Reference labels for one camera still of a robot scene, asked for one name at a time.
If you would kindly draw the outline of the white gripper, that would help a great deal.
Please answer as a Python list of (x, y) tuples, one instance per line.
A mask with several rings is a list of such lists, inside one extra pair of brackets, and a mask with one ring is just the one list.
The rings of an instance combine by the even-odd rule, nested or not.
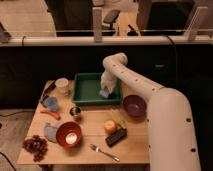
[(108, 71), (104, 71), (101, 75), (101, 88), (108, 89), (112, 93), (116, 87), (117, 78)]

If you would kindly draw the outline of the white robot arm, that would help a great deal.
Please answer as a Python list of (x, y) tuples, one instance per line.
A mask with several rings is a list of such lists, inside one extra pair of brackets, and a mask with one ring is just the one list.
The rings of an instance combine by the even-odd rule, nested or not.
[(150, 171), (202, 171), (187, 97), (126, 67), (124, 53), (103, 59), (101, 87), (112, 93), (120, 79), (147, 102)]

